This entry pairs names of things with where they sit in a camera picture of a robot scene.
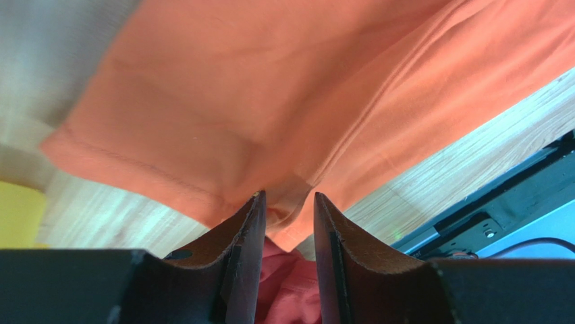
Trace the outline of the orange t-shirt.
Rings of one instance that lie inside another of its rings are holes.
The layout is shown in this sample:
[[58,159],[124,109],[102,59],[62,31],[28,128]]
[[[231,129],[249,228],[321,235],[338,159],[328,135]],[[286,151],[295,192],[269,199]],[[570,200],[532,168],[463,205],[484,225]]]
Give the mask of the orange t-shirt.
[[143,1],[42,144],[214,227],[267,193],[292,250],[574,66],[573,1]]

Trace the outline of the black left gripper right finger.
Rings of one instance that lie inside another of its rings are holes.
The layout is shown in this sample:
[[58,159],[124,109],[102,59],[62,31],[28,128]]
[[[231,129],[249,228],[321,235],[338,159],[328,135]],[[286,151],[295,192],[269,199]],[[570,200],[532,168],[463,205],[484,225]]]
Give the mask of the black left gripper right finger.
[[376,239],[322,193],[314,243],[324,323],[573,323],[574,261],[421,261]]

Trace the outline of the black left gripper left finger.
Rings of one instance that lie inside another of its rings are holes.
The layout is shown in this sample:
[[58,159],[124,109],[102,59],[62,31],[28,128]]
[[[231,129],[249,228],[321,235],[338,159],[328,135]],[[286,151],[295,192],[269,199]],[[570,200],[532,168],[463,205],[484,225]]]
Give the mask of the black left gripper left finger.
[[2,323],[253,323],[266,195],[161,259],[146,250],[2,250]]

